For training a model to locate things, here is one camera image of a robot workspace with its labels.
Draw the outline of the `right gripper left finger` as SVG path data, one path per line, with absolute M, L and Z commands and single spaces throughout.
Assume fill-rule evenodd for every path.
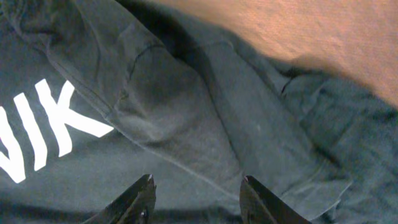
M 156 202 L 156 185 L 145 174 L 106 208 L 82 224 L 149 224 Z

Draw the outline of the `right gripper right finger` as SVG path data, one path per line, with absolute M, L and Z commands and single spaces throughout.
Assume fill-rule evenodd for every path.
M 251 175 L 241 182 L 239 206 L 244 224 L 311 224 Z

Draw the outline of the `black Nike t-shirt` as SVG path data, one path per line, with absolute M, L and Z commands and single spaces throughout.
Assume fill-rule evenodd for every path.
M 1 222 L 243 223 L 251 175 L 312 223 L 397 222 L 397 110 L 149 1 L 1 2 Z

